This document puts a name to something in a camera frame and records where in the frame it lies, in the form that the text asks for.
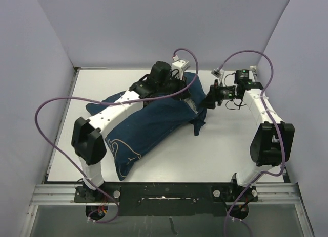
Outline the dark blue embroidered pillowcase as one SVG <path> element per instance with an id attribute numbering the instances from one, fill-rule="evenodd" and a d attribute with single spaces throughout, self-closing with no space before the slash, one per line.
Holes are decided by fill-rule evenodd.
<path id="1" fill-rule="evenodd" d="M 200 79 L 194 73 L 186 72 L 184 77 L 187 83 L 191 99 L 195 102 L 198 115 L 196 115 L 184 100 L 164 98 L 154 100 L 133 113 L 105 137 L 110 152 L 114 158 L 117 176 L 123 181 L 135 162 L 155 148 L 168 135 L 185 124 L 192 124 L 194 135 L 198 136 L 201 127 L 205 124 L 207 111 L 200 106 L 205 98 Z M 104 101 L 115 102 L 124 92 L 114 94 Z M 98 114 L 107 106 L 88 103 L 87 111 L 91 116 Z"/>

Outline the white pillow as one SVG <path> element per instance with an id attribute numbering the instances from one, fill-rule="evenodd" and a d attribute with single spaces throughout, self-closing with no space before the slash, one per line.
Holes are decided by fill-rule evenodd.
<path id="1" fill-rule="evenodd" d="M 187 98 L 184 100 L 184 102 L 189 106 L 189 108 L 198 115 L 197 107 L 195 105 L 195 102 L 191 98 Z"/>

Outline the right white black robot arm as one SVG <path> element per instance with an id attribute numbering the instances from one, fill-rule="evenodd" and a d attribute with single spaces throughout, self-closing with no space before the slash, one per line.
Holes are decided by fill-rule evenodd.
<path id="1" fill-rule="evenodd" d="M 264 87 L 250 77 L 247 69 L 232 73 L 234 84 L 225 84 L 224 70 L 213 70 L 214 84 L 202 101 L 201 106 L 214 109 L 223 101 L 241 100 L 253 115 L 257 131 L 250 145 L 252 162 L 235 174 L 236 183 L 228 188 L 228 194 L 235 201 L 247 194 L 247 186 L 253 186 L 263 174 L 279 176 L 290 158 L 295 128 L 286 123 L 274 111 L 265 94 Z"/>

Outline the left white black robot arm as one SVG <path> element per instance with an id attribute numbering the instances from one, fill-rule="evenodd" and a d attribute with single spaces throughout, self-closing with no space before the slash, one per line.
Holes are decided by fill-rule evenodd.
<path id="1" fill-rule="evenodd" d="M 74 123 L 71 145 L 81 162 L 86 196 L 92 201 L 104 197 L 104 179 L 101 160 L 107 149 L 104 137 L 133 113 L 141 110 L 148 98 L 177 93 L 180 99 L 188 98 L 184 72 L 190 67 L 187 60 L 175 58 L 172 64 L 158 61 L 149 74 L 133 83 L 113 105 L 88 119 L 78 118 Z"/>

